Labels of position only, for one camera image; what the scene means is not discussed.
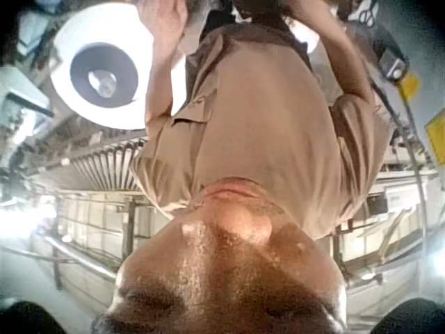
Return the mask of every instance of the man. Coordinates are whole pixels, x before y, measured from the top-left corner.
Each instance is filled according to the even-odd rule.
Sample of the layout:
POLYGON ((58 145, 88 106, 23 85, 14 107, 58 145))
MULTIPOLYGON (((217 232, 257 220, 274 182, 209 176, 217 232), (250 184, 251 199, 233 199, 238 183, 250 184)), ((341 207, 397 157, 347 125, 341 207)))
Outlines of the man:
POLYGON ((253 13, 255 23, 205 29, 188 57, 189 101, 171 116, 175 52, 194 51, 212 5, 138 3, 154 55, 149 140, 133 169, 172 221, 122 265, 93 332, 340 333, 343 278, 314 239, 366 198, 389 125, 322 0, 283 1, 253 13), (332 110, 281 14, 320 34, 344 91, 332 110))

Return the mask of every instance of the lamp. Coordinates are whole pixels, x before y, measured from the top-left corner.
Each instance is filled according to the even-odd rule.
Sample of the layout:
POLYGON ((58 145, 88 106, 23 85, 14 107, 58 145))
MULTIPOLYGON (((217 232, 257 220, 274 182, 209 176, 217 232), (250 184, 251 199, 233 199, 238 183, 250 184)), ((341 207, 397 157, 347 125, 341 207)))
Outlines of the lamp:
MULTIPOLYGON (((103 3, 69 19, 49 67, 56 92, 84 118, 115 129, 145 127, 153 37, 130 3, 103 3)), ((172 71, 176 111, 186 99, 185 60, 172 71)))

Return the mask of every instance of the shirt pocket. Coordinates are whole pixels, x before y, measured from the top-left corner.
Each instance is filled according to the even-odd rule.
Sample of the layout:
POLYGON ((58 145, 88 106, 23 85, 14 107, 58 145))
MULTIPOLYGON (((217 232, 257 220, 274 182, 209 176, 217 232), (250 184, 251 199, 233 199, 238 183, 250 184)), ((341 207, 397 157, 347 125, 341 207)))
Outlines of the shirt pocket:
POLYGON ((199 94, 173 117, 172 126, 180 122, 207 123, 211 119, 216 100, 216 88, 199 94))

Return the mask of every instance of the metal rail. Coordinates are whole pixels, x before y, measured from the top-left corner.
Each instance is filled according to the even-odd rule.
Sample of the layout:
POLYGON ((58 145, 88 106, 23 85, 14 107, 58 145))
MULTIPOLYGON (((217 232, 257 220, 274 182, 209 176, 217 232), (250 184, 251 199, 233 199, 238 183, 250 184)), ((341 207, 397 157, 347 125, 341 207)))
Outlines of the metal rail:
POLYGON ((91 259, 87 255, 79 252, 78 250, 72 247, 69 247, 68 245, 64 244, 63 242, 53 237, 47 236, 44 239, 54 248, 57 248, 58 251, 65 254, 70 259, 75 260, 81 266, 91 270, 92 272, 97 273, 105 278, 108 278, 109 280, 115 280, 117 278, 118 275, 113 269, 105 267, 99 261, 91 259))
POLYGON ((15 249, 15 248, 9 248, 6 246, 1 246, 0 249, 4 252, 15 254, 23 257, 29 257, 34 260, 40 260, 40 261, 46 261, 46 262, 58 262, 58 263, 76 263, 75 261, 71 259, 61 259, 59 257, 48 257, 39 255, 37 253, 28 252, 27 250, 21 250, 21 249, 15 249))

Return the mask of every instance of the yellow sign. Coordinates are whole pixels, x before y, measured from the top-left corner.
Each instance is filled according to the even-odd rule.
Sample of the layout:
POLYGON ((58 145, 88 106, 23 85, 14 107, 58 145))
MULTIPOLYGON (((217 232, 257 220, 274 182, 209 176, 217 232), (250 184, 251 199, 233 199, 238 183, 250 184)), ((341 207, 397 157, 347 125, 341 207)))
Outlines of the yellow sign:
POLYGON ((400 82, 400 90, 408 101, 411 101, 417 95, 421 87, 420 79, 413 72, 408 72, 406 77, 400 82))
POLYGON ((426 126, 426 133, 439 166, 445 166, 445 109, 426 126))

